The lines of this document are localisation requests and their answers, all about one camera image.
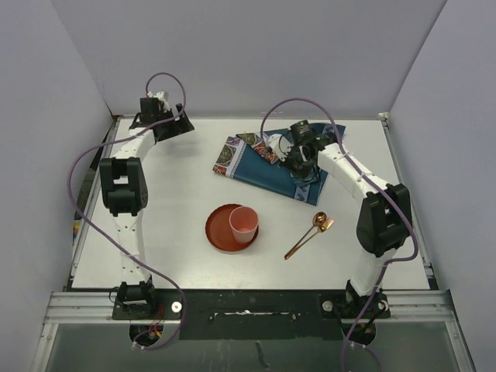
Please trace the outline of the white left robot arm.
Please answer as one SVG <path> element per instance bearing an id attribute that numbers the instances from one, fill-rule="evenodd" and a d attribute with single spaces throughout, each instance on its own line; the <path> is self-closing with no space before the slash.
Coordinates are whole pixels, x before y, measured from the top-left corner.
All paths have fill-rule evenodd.
<path id="1" fill-rule="evenodd" d="M 116 301 L 130 304 L 142 319 L 154 315 L 158 306 L 152 275 L 143 266 L 143 211 L 149 194 L 142 161 L 157 143 L 195 129 L 181 111 L 183 105 L 177 104 L 176 109 L 179 116 L 174 118 L 167 92 L 147 92 L 129 127 L 131 139 L 113 157 L 100 162 L 102 200 L 113 217 L 117 242 L 126 250 L 121 254 L 122 275 Z"/>

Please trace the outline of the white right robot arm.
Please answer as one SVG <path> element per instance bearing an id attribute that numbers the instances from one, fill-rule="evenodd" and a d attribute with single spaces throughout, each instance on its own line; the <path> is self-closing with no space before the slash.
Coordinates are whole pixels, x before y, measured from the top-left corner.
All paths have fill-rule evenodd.
<path id="1" fill-rule="evenodd" d="M 269 153 L 299 180 L 325 171 L 360 205 L 356 237 L 363 248 L 358 268 L 350 278 L 354 292 L 345 297 L 346 310 L 364 316 L 373 307 L 370 294 L 381 285 L 381 271 L 411 235 L 409 190 L 378 177 L 340 142 L 342 131 L 331 124 L 319 133 L 306 120 L 296 122 L 288 133 L 266 138 Z"/>

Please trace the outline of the red round plate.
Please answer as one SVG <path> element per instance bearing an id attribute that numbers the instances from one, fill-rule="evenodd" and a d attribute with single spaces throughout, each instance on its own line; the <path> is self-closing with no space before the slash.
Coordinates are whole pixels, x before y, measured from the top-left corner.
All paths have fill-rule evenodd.
<path id="1" fill-rule="evenodd" d="M 227 253 L 235 253 L 246 249 L 258 236 L 259 228 L 255 230 L 253 238 L 248 243 L 238 243 L 229 225 L 231 212 L 241 207 L 239 204 L 222 205 L 215 209 L 207 218 L 205 223 L 205 235 L 208 241 L 218 250 Z"/>

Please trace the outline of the pink plastic cup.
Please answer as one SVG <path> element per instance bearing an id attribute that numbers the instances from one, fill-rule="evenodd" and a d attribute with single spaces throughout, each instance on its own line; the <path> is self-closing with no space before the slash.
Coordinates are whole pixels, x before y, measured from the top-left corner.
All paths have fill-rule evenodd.
<path id="1" fill-rule="evenodd" d="M 246 206 L 235 208 L 229 215 L 229 226 L 239 244 L 247 244 L 254 238 L 258 222 L 258 214 Z"/>

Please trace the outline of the blue patterned placemat cloth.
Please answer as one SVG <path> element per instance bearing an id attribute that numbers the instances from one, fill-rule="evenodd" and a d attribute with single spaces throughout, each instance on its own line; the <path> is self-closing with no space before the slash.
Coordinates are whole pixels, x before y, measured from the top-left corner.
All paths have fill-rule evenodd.
<path id="1" fill-rule="evenodd" d="M 212 170 L 223 176 L 273 191 L 280 195 L 316 206 L 326 183 L 323 170 L 308 182 L 299 181 L 279 165 L 275 153 L 264 154 L 259 133 L 229 136 Z"/>

